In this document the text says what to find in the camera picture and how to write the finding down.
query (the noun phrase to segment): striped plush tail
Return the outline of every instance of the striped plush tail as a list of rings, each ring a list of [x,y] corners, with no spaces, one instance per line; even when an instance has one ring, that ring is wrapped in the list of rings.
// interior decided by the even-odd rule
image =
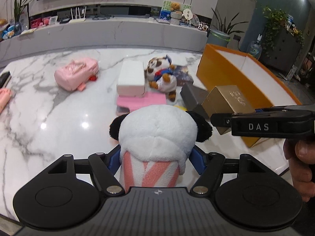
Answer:
[[[175,187],[179,176],[177,161],[139,161],[125,152],[120,170],[120,183],[126,192],[131,186]]]

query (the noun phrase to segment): silver screw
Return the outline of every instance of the silver screw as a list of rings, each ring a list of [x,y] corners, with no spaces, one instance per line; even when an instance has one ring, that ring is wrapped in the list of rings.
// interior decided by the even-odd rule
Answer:
[[[208,192],[208,188],[205,186],[196,186],[193,188],[193,191],[197,194],[205,194]]]
[[[110,194],[118,194],[122,191],[122,188],[118,185],[111,185],[107,187],[106,191],[109,192]]]

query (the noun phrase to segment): black circular cover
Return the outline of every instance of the black circular cover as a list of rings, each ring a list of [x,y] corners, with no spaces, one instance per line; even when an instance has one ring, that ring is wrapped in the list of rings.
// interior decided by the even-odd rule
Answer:
[[[98,191],[81,180],[30,181],[15,194],[13,206],[22,224],[56,230],[88,219],[99,202]]]
[[[228,181],[215,202],[229,219],[252,229],[274,229],[292,222],[302,207],[299,193],[269,173],[251,173]]]

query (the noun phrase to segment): crosshair logo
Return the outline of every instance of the crosshair logo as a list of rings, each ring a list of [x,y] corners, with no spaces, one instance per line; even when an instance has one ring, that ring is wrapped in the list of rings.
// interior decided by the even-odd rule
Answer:
[[[162,194],[163,192],[162,192],[160,189],[157,189],[157,190],[154,191],[154,193],[155,193],[156,195],[160,195],[160,194]]]

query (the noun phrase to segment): green wall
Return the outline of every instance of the green wall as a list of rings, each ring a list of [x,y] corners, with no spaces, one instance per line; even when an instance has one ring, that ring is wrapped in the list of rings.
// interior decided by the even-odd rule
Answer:
[[[252,20],[241,45],[242,51],[246,51],[249,43],[256,40],[257,36],[263,32],[266,19],[262,14],[262,9],[267,5],[272,9],[282,9],[292,15],[297,28],[302,31],[305,29],[311,9],[308,0],[257,0]]]

